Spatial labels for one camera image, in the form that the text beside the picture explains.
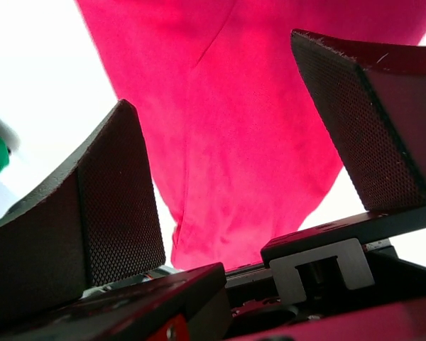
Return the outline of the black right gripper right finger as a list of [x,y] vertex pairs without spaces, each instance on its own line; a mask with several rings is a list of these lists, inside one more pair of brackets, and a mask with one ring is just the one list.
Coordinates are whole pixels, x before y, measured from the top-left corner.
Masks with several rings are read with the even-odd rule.
[[295,29],[300,76],[368,211],[426,205],[426,46]]

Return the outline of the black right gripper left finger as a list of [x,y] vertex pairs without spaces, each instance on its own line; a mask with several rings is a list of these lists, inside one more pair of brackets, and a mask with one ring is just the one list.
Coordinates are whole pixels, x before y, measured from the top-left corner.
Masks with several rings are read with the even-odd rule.
[[0,320],[164,263],[146,143],[136,108],[121,100],[0,219]]

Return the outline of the crimson t shirt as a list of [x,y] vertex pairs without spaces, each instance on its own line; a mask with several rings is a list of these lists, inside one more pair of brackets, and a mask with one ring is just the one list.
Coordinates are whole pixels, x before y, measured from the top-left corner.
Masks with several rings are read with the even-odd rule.
[[78,5],[116,95],[137,108],[183,270],[259,262],[342,169],[298,73],[293,29],[401,45],[426,33],[426,1]]

